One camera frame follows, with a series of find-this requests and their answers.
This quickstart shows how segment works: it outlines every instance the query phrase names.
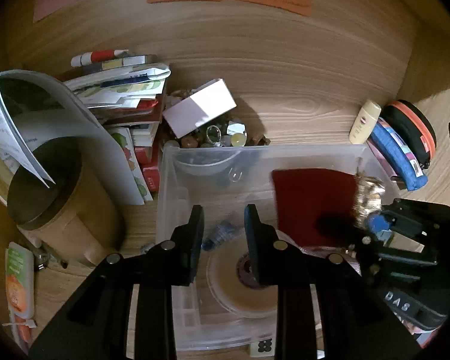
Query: transparent storage box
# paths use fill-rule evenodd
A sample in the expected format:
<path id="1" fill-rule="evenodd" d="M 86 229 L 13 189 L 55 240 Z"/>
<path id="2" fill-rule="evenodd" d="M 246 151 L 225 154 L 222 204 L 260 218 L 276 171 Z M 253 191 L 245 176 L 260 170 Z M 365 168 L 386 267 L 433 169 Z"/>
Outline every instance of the transparent storage box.
<path id="1" fill-rule="evenodd" d="M 257 206 L 262 222 L 276 229 L 274 169 L 326 168 L 354 174 L 360 157 L 361 169 L 385 183 L 383 203 L 392 203 L 398 188 L 366 145 L 167 148 L 161 169 L 157 242 L 169 239 L 175 227 L 188 221 L 194 204 L 204 209 L 204 237 L 232 214 L 240 218 L 235 224 L 243 227 L 243 211 L 249 203 Z M 197 277 L 189 287 L 172 288 L 177 350 L 233 347 L 274 335 L 276 314 L 241 318 L 215 299 L 206 277 L 210 255 L 201 252 Z"/>

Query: gold foil wrapper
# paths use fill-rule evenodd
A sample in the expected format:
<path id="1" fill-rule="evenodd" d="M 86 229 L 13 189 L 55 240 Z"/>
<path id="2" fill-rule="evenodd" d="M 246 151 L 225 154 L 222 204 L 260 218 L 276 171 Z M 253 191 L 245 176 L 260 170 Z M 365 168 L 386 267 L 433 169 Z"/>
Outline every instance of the gold foil wrapper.
<path id="1" fill-rule="evenodd" d="M 382 195 L 385 193 L 385 186 L 376 177 L 370 177 L 363 172 L 355 175 L 356 193 L 353 205 L 353 216 L 356 226 L 366 230 L 366 218 L 373 212 L 382 210 Z"/>

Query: stack of books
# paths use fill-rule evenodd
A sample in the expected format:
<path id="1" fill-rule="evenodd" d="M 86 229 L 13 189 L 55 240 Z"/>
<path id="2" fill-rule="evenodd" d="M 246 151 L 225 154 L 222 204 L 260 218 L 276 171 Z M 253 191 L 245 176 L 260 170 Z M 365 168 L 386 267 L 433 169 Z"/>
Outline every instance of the stack of books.
<path id="1" fill-rule="evenodd" d="M 122 56 L 75 67 L 56 77 L 122 147 L 144 200 L 151 200 L 150 192 L 158 190 L 154 159 L 158 162 L 160 149 L 153 147 L 170 75 L 169 66 L 156 60 L 156 55 Z"/>

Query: brown canister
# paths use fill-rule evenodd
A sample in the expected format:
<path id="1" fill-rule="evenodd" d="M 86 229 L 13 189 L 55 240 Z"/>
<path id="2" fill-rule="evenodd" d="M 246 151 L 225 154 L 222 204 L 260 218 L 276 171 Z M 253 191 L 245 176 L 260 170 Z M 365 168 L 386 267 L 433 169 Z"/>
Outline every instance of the brown canister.
<path id="1" fill-rule="evenodd" d="M 120 247 L 123 217 L 75 138 L 52 139 L 34 155 L 55 183 L 47 181 L 47 187 L 21 166 L 8 190 L 9 215 L 21 230 L 41 239 L 62 259 L 96 266 Z"/>

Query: plastic bin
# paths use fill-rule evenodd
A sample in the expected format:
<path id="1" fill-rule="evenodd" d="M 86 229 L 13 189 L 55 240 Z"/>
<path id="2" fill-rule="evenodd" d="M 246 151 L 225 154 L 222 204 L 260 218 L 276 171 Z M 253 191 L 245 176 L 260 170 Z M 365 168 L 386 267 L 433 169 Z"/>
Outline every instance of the plastic bin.
<path id="1" fill-rule="evenodd" d="M 274 169 L 327 168 L 350 174 L 361 169 L 380 178 L 386 187 L 384 204 L 398 196 L 378 160 L 366 145 L 276 145 L 246 148 L 167 148 L 163 155 L 158 200 L 157 242 L 170 238 L 175 227 L 188 221 L 192 205 L 202 205 L 205 236 L 235 213 L 241 218 L 249 203 L 260 219 L 277 228 Z M 276 315 L 240 318 L 222 307 L 207 285 L 210 253 L 200 254 L 197 277 L 189 287 L 173 287 L 173 317 L 177 350 L 232 347 L 266 339 L 275 334 Z"/>

